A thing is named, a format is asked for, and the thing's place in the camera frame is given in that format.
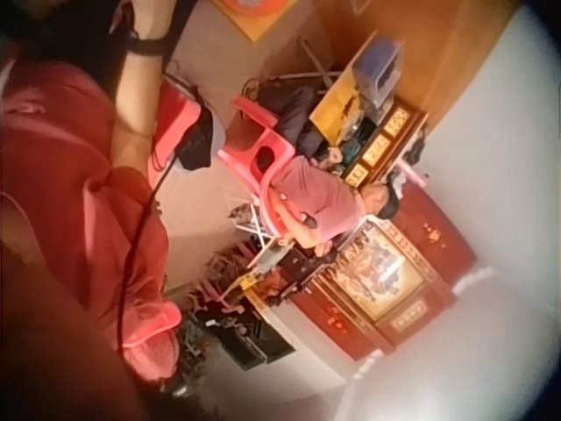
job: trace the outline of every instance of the dark hair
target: dark hair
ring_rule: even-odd
[[[376,217],[378,219],[390,219],[395,216],[397,211],[400,209],[400,198],[395,193],[392,181],[388,180],[386,183],[387,187],[387,202],[382,209],[378,212]]]

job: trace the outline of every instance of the black cable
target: black cable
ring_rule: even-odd
[[[129,253],[126,255],[126,258],[124,259],[123,281],[121,282],[121,290],[119,292],[119,304],[117,309],[117,352],[121,356],[121,358],[123,358],[123,351],[124,351],[123,317],[124,317],[124,304],[126,302],[126,289],[129,284],[129,280],[131,279],[132,276],[134,261],[138,251],[138,244],[140,243],[140,238],[142,236],[142,232],[144,231],[146,221],[148,220],[148,217],[150,216],[150,213],[152,211],[152,205],[154,199],[156,198],[156,194],[158,193],[158,190],[160,190],[162,183],[164,182],[164,180],[166,180],[169,171],[172,169],[176,161],[177,161],[177,155],[175,154],[173,159],[169,163],[169,166],[167,167],[166,171],[158,181],[158,184],[156,184],[156,187],[154,188],[152,194],[150,195],[150,198],[145,203],[144,208],[142,209],[142,214],[140,215],[140,220],[138,222],[137,229],[134,232],[134,237],[132,238],[131,248],[129,249]]]

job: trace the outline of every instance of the yellow board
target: yellow board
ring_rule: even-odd
[[[343,131],[345,116],[354,115],[359,111],[359,93],[357,91],[357,83],[352,74],[352,65],[375,36],[376,32],[368,37],[343,73],[309,116],[309,119],[333,146],[337,146],[341,142],[341,132]]]
[[[250,18],[248,16],[240,15],[232,10],[222,0],[210,0],[214,5],[220,9],[236,26],[249,37],[253,42],[257,41],[273,24],[286,13],[288,9],[295,5],[298,0],[288,0],[285,7],[273,13],[272,15],[263,18]]]

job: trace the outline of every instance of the religious painting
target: religious painting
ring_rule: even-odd
[[[387,314],[424,276],[372,221],[366,221],[321,276],[335,282],[372,320]]]

